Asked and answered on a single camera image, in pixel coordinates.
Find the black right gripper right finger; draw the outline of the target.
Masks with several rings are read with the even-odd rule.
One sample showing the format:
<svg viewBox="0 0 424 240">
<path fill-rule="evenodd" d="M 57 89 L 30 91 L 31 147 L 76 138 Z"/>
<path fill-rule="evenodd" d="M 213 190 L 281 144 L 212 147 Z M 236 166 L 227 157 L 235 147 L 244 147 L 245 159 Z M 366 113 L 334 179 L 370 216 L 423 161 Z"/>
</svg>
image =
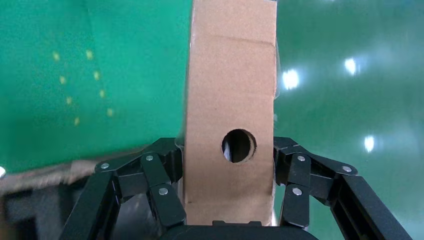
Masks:
<svg viewBox="0 0 424 240">
<path fill-rule="evenodd" d="M 275 183 L 285 186 L 278 224 L 306 230 L 310 197 L 330 208 L 346 240 L 409 240 L 411 236 L 358 170 L 274 137 Z"/>
</svg>

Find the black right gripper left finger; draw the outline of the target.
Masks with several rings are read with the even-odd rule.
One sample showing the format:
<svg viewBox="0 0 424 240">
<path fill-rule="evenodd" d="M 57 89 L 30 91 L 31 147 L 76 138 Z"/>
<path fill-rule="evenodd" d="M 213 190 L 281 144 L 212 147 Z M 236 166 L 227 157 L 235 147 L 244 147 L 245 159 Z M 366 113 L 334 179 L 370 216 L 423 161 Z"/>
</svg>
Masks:
<svg viewBox="0 0 424 240">
<path fill-rule="evenodd" d="M 146 196 L 160 234 L 185 225 L 187 215 L 172 186 L 182 173 L 182 151 L 173 137 L 159 138 L 141 151 L 98 163 L 59 238 L 109 240 L 121 205 L 140 194 Z"/>
</svg>

